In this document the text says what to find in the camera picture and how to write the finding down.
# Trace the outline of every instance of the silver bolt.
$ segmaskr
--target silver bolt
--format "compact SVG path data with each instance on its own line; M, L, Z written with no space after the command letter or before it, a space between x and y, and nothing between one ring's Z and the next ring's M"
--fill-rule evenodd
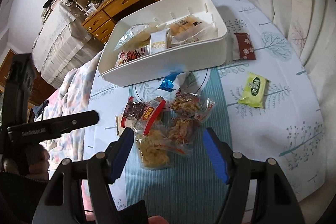
M96 158L98 158L98 159L102 159L104 157L105 157L105 153L104 152L99 152L99 153L96 154Z
M64 159L62 160L63 165L68 165L70 163L70 159Z
M276 165L276 163L277 163L277 161L276 161L275 159L273 159L273 158L269 158L269 159L267 160L267 162L268 162L270 165Z
M241 159L242 158L242 154L241 153L239 153L239 152L234 152L233 154L233 157L235 158L235 159Z

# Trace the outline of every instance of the yellow-green wrapper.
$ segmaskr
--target yellow-green wrapper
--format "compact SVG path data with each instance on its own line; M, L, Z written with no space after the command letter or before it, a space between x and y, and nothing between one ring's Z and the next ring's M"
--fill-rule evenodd
M264 107L264 93L268 80L265 77L249 72L246 86L238 103L251 107Z

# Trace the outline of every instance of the wooden door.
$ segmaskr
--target wooden door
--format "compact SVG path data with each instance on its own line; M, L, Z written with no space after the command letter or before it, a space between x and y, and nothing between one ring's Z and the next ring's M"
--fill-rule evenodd
M3 61L0 67L0 84L2 87L6 85L6 80L9 74L9 70L11 68L12 60L15 53L10 50ZM31 92L31 97L29 98L29 102L33 105L39 106L45 101L50 95L52 95L56 89L49 85L42 77L41 74L37 71L36 68L36 79L33 83L33 90Z

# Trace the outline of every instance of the drawer handle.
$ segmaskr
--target drawer handle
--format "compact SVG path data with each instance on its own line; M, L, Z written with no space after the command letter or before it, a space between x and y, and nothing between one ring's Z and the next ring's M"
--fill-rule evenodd
M124 0L121 4L125 4L126 2L129 2L129 0Z

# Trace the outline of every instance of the storage box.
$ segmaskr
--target storage box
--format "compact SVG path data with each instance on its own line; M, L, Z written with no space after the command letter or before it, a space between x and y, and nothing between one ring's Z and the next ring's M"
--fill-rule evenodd
M135 24L153 21L170 24L187 15L214 23L218 37L185 44L148 55L115 67L119 39ZM98 71L101 77L118 86L128 86L186 72L215 67L226 60L226 26L211 0L161 0L120 20L113 29L101 55Z

